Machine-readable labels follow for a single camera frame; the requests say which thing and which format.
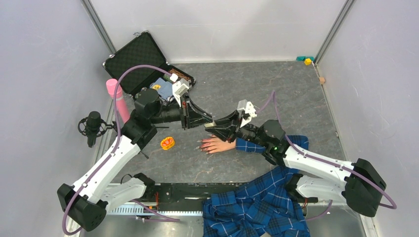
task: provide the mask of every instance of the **black wire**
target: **black wire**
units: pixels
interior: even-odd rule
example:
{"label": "black wire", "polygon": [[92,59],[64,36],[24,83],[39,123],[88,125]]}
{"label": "black wire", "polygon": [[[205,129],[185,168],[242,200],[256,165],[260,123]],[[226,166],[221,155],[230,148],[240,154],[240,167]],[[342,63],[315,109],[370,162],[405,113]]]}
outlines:
{"label": "black wire", "polygon": [[122,180],[125,178],[125,176],[129,176],[129,177],[131,177],[132,178],[132,175],[130,175],[130,174],[126,174],[126,175],[124,175],[124,176],[122,176],[122,178],[121,178],[121,184],[122,184]]}

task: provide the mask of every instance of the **open black case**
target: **open black case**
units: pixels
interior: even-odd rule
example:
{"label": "open black case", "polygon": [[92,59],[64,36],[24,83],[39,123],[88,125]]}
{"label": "open black case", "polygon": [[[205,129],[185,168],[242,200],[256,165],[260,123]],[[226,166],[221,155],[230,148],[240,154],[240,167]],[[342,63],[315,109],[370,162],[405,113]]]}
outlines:
{"label": "open black case", "polygon": [[[190,87],[196,83],[192,76],[167,62],[157,43],[147,31],[138,34],[115,54],[110,55],[103,63],[103,67],[112,78],[119,79],[126,70],[141,64],[156,66],[169,73],[175,73],[179,79],[186,79]],[[158,78],[164,79],[164,74],[153,69],[142,68],[129,73],[121,82],[121,87],[125,93],[135,96],[143,87],[149,88]]]}

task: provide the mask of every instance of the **pink bottle cap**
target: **pink bottle cap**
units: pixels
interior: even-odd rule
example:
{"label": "pink bottle cap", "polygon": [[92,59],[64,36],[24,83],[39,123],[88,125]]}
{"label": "pink bottle cap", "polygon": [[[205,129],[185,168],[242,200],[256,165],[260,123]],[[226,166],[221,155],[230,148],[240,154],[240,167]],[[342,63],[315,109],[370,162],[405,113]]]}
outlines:
{"label": "pink bottle cap", "polygon": [[[109,79],[106,81],[106,88],[108,89],[108,93],[110,96],[114,96],[115,92],[115,86],[117,85],[118,81],[116,79]],[[117,91],[117,98],[120,98],[122,96],[122,88],[121,86],[118,86]]]}

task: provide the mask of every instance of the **human hand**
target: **human hand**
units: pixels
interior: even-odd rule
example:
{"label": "human hand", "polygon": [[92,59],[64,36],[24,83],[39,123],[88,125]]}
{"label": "human hand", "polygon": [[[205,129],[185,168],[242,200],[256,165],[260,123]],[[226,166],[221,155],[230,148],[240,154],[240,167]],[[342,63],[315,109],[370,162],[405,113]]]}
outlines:
{"label": "human hand", "polygon": [[231,143],[223,142],[214,135],[212,135],[211,138],[203,139],[199,142],[202,142],[202,145],[198,146],[197,149],[201,149],[202,152],[206,152],[207,154],[224,152],[236,147],[236,140]]}

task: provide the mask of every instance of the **white vent strip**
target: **white vent strip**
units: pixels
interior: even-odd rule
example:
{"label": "white vent strip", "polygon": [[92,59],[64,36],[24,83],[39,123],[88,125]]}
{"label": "white vent strip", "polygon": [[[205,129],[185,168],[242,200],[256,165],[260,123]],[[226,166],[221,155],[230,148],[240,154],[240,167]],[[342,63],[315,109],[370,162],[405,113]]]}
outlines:
{"label": "white vent strip", "polygon": [[[157,213],[165,216],[202,216],[201,211],[158,211]],[[142,206],[133,204],[122,205],[109,212],[108,215],[154,216],[153,213],[144,213],[144,208]]]}

